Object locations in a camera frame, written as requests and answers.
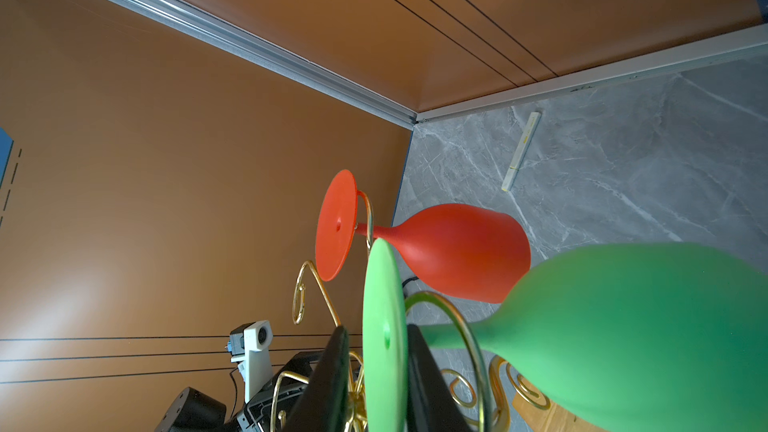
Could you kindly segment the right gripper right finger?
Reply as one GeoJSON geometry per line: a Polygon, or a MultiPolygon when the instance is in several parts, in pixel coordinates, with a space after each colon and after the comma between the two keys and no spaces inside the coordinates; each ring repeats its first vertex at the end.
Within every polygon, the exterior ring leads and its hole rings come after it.
{"type": "Polygon", "coordinates": [[[418,326],[407,325],[407,339],[407,430],[469,432],[418,326]]]}

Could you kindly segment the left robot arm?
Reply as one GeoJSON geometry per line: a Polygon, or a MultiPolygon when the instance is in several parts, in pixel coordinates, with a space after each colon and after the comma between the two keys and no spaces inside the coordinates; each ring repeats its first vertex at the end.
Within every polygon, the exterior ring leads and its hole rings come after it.
{"type": "Polygon", "coordinates": [[[227,406],[191,387],[185,388],[167,410],[156,431],[269,431],[273,389],[285,371],[309,377],[320,350],[296,354],[264,387],[230,418],[227,406]]]}

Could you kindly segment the red wine glass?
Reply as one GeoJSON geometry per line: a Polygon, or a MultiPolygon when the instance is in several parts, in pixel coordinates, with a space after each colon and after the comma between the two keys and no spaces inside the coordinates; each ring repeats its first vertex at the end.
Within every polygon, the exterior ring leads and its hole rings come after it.
{"type": "Polygon", "coordinates": [[[531,268],[531,247],[511,216],[459,203],[424,209],[394,227],[374,226],[372,206],[352,172],[331,181],[319,214],[315,258],[322,280],[341,271],[354,236],[383,239],[398,251],[416,277],[451,297],[503,302],[531,268]],[[367,219],[357,220],[363,199],[367,219]]]}

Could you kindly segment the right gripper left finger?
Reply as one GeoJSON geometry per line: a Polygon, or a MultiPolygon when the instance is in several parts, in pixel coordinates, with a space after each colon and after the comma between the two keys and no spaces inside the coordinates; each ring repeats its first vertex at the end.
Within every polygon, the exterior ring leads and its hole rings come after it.
{"type": "Polygon", "coordinates": [[[282,430],[344,431],[349,369],[348,331],[338,326],[282,430]]]}

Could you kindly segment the green wine glass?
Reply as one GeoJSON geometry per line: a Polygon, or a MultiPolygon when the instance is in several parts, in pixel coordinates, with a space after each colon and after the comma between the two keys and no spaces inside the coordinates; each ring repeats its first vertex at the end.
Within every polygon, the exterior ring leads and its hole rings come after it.
{"type": "Polygon", "coordinates": [[[470,329],[608,431],[767,427],[767,276],[717,248],[576,248],[531,269],[470,329]]]}

